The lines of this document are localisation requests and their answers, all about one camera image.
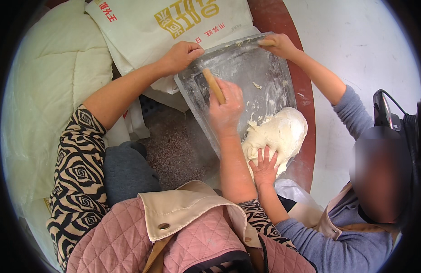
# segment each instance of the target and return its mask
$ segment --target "speckled floor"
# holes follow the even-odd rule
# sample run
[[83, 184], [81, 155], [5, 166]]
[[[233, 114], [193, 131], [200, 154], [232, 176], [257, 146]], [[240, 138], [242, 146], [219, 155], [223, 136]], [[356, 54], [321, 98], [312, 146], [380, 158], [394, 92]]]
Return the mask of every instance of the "speckled floor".
[[161, 104], [144, 121], [150, 138], [139, 142], [147, 148], [148, 164], [158, 172], [164, 190], [195, 179], [218, 187], [218, 157], [191, 111]]

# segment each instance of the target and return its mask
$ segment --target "snap button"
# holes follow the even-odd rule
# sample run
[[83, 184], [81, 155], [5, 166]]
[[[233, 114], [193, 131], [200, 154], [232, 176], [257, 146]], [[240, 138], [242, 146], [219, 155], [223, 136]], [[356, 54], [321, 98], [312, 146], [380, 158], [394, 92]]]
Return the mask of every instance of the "snap button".
[[157, 228], [160, 229], [160, 230], [164, 230], [164, 229], [167, 229], [169, 227], [170, 227], [170, 225], [167, 224], [167, 223], [162, 223], [162, 224], [157, 226]]

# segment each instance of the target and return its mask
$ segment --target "hand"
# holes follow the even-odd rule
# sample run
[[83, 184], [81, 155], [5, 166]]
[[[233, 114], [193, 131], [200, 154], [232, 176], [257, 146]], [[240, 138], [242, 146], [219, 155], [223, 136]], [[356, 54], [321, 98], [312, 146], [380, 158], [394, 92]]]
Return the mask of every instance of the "hand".
[[204, 49], [197, 43], [180, 41], [156, 63], [159, 65], [162, 77], [179, 73], [188, 67], [196, 58], [203, 55]]
[[274, 153], [271, 160], [269, 160], [269, 147], [265, 146], [264, 157], [262, 159], [262, 149], [258, 149], [258, 165], [253, 161], [249, 161], [251, 170], [253, 171], [253, 179], [255, 180], [258, 190], [264, 185], [273, 185], [276, 180], [277, 170], [279, 165], [274, 166], [277, 161], [277, 151]]
[[220, 104], [217, 97], [209, 89], [209, 116], [212, 128], [219, 139], [224, 137], [238, 136], [238, 123], [244, 110], [242, 90], [238, 85], [215, 78], [224, 97], [225, 104]]
[[294, 56], [298, 52], [300, 52], [300, 50], [294, 46], [293, 42], [285, 34], [271, 34], [271, 35], [266, 36], [264, 40], [273, 40], [276, 42], [276, 45], [275, 46], [260, 45], [259, 47], [281, 58], [292, 60]]

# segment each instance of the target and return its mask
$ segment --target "blue sweater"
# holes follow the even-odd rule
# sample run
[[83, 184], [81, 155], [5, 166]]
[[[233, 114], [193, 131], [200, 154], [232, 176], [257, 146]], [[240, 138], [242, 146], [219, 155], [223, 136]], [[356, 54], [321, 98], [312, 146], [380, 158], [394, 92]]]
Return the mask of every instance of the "blue sweater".
[[[355, 140], [364, 130], [373, 127], [372, 118], [350, 86], [333, 108]], [[358, 197], [351, 190], [329, 212], [330, 220], [339, 227], [366, 223], [358, 214], [358, 205]], [[393, 249], [393, 239], [388, 232], [342, 232], [335, 241], [295, 219], [282, 221], [276, 228], [315, 263], [319, 273], [376, 272]]]

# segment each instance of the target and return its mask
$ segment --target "pink quilted jacket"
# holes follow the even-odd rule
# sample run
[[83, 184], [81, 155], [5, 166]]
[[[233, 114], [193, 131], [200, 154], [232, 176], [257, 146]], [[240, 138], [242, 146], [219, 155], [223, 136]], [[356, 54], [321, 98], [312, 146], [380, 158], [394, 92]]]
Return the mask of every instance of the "pink quilted jacket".
[[[294, 250], [260, 236], [265, 242], [270, 272], [315, 272]], [[207, 210], [183, 227], [165, 249], [164, 273], [184, 272], [223, 254], [246, 251], [225, 220], [223, 206]], [[151, 251], [145, 206], [137, 197], [114, 205], [98, 226], [82, 237], [69, 257], [66, 272], [142, 272]]]

